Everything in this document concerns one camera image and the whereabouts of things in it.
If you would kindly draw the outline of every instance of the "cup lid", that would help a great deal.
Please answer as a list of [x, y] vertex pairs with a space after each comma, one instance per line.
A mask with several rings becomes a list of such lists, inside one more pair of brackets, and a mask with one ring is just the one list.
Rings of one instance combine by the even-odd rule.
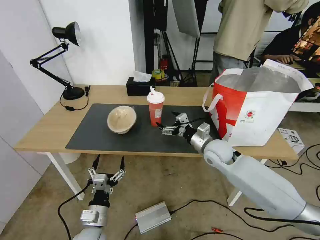
[[161, 92], [156, 92], [153, 87], [150, 86], [150, 92], [147, 96], [149, 103], [158, 104], [164, 102], [164, 95]]

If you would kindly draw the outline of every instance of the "shopping bag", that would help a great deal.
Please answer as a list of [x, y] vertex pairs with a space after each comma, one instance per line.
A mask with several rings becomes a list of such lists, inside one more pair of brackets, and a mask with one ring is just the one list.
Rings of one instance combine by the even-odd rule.
[[231, 146], [263, 146], [302, 91], [313, 88], [298, 70], [266, 60], [262, 67], [226, 69], [213, 83], [209, 112]]

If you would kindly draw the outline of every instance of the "logo on bag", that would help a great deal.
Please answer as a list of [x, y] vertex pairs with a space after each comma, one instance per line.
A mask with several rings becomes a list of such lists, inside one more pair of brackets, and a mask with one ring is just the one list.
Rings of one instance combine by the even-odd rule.
[[252, 119], [255, 114], [256, 114], [255, 111], [252, 111], [252, 110], [247, 111], [245, 118]]

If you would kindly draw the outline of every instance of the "concrete floor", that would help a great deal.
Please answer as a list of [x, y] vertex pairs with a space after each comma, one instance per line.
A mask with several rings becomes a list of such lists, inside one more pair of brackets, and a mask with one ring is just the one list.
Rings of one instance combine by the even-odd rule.
[[[297, 130], [306, 146], [320, 143], [320, 115], [317, 113], [290, 112], [281, 126]], [[310, 156], [315, 162], [317, 151], [310, 151]], [[95, 155], [83, 154], [77, 161], [68, 165], [81, 187], [86, 184], [89, 177], [87, 168], [91, 167], [95, 157]], [[121, 156], [102, 155], [98, 171], [115, 173], [119, 169], [120, 160]], [[302, 157], [302, 162], [307, 162], [305, 157]], [[201, 158], [125, 156], [125, 164], [127, 174], [114, 188], [110, 199], [108, 225], [104, 228], [108, 239], [123, 239], [127, 231], [135, 224], [134, 214], [151, 205], [165, 201], [169, 210], [173, 210], [192, 199], [213, 199], [226, 204], [228, 192], [232, 189], [225, 177], [218, 170], [210, 168]], [[298, 166], [291, 169], [298, 171]], [[315, 195], [315, 188], [320, 184], [318, 171], [306, 166], [303, 167], [302, 176], [294, 175], [283, 169], [275, 169], [275, 171], [291, 181], [306, 201], [320, 206]], [[82, 229], [79, 217], [81, 211], [87, 208], [88, 202], [93, 197], [90, 192], [91, 190], [86, 191], [84, 201], [73, 200], [62, 208], [62, 215], [72, 236]], [[0, 239], [67, 239], [64, 226], [57, 215], [57, 208], [60, 203], [71, 196], [71, 190], [51, 164], [7, 224]], [[245, 215], [244, 207], [255, 207], [255, 205], [245, 196], [241, 196], [232, 210], [252, 225], [266, 229], [281, 225], [252, 219]], [[287, 227], [275, 233], [262, 232], [247, 227], [232, 213], [214, 203], [192, 203], [175, 213], [170, 222], [143, 235], [140, 235], [138, 228], [135, 228], [128, 240], [188, 240], [211, 231], [211, 227], [223, 229], [226, 233], [235, 234], [243, 239], [312, 237], [293, 227]], [[208, 235], [201, 239], [233, 238]]]

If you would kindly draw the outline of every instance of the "wooden table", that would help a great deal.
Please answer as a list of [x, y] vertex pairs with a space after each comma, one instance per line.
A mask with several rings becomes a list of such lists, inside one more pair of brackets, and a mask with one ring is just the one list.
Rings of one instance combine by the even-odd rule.
[[[157, 91], [165, 95], [165, 105], [201, 106], [207, 88], [201, 87], [157, 87]], [[77, 100], [63, 100], [64, 104], [80, 108], [86, 104], [86, 98]], [[80, 122], [93, 103], [109, 104], [138, 104], [147, 105], [146, 97], [129, 97], [125, 86], [92, 85], [89, 94], [88, 106], [80, 111], [67, 111], [59, 102], [21, 139], [15, 149], [17, 151], [46, 152], [52, 163], [60, 172], [74, 193], [81, 188], [69, 171], [67, 165], [58, 153], [92, 153], [92, 154], [118, 154], [118, 155], [158, 155], [158, 156], [184, 156], [200, 157], [200, 154], [190, 153], [152, 153], [152, 152], [116, 152], [66, 149], [66, 145], [76, 131]], [[272, 135], [263, 147], [235, 147], [244, 155], [257, 159], [283, 159], [296, 160], [297, 155], [278, 131]]]

